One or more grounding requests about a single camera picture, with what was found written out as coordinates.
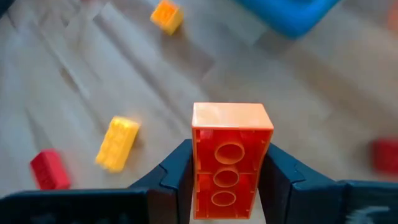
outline blue plastic toy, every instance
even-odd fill
[[[306,34],[339,0],[237,0],[290,38]]]

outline red lego brick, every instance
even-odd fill
[[[250,218],[273,130],[259,103],[194,104],[194,218]]]
[[[70,181],[55,149],[44,149],[31,162],[30,167],[40,190],[69,189]]]
[[[398,174],[398,139],[373,142],[373,166],[379,172]]]

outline orange lego brick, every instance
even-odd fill
[[[182,23],[183,12],[176,4],[161,0],[150,19],[166,33],[172,35]]]
[[[138,123],[115,116],[109,124],[95,162],[111,172],[122,171],[138,130]]]
[[[248,219],[274,126],[259,103],[195,103],[195,219]]]

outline yellow lego brick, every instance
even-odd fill
[[[115,116],[109,124],[95,162],[110,172],[122,171],[138,129],[138,123]]]
[[[176,4],[161,0],[150,16],[151,21],[172,35],[183,20],[183,12]]]

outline toy brick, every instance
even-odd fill
[[[398,139],[378,139],[373,142],[373,166],[378,172],[398,174]]]
[[[150,19],[166,33],[172,35],[183,21],[183,12],[176,4],[161,0]]]
[[[194,104],[194,218],[250,218],[273,130],[262,104]]]
[[[110,172],[122,171],[139,126],[134,121],[115,116],[109,124],[95,162]]]
[[[69,177],[56,150],[43,150],[30,162],[30,167],[40,190],[69,189]]]

